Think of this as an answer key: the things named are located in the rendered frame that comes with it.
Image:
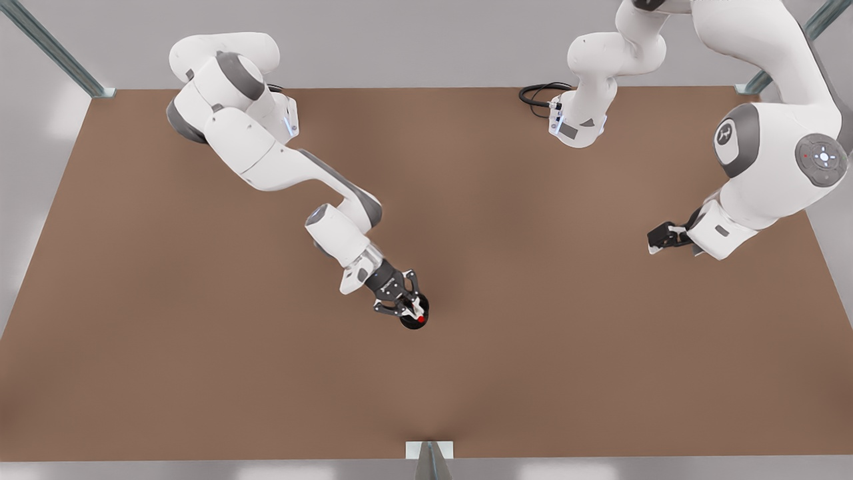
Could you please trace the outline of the black round object red dot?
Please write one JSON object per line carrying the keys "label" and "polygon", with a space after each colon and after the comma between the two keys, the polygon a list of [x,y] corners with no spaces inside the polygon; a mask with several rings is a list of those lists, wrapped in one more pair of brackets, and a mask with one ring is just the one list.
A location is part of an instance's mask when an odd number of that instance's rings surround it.
{"label": "black round object red dot", "polygon": [[401,306],[403,307],[403,314],[400,316],[400,321],[403,324],[403,326],[405,326],[409,330],[418,330],[420,328],[423,328],[423,326],[427,324],[427,320],[429,319],[429,313],[430,313],[429,301],[421,293],[419,293],[417,295],[417,298],[421,298],[421,300],[423,300],[423,306],[425,308],[425,316],[423,318],[412,318],[411,316],[409,316],[409,314],[408,314],[408,300],[409,299],[406,297],[401,298]]}

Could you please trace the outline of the silver frame post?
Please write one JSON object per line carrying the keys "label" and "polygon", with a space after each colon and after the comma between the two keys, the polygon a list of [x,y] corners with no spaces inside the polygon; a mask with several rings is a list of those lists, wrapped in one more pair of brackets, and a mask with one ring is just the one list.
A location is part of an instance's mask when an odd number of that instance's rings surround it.
{"label": "silver frame post", "polygon": [[112,98],[115,88],[106,88],[89,73],[19,0],[0,0],[0,12],[9,18],[47,57],[51,58],[93,99]]}
{"label": "silver frame post", "polygon": [[454,458],[453,441],[406,441],[405,458],[417,459],[415,480],[453,480],[447,459]]}
{"label": "silver frame post", "polygon": [[725,28],[733,39],[721,43],[721,51],[755,64],[761,72],[735,85],[737,94],[757,95],[774,81],[782,97],[795,103],[828,100],[830,83],[822,78],[810,45],[848,9],[853,9],[853,0],[820,0],[820,8],[801,25],[780,2],[744,0],[732,11],[744,18]]}

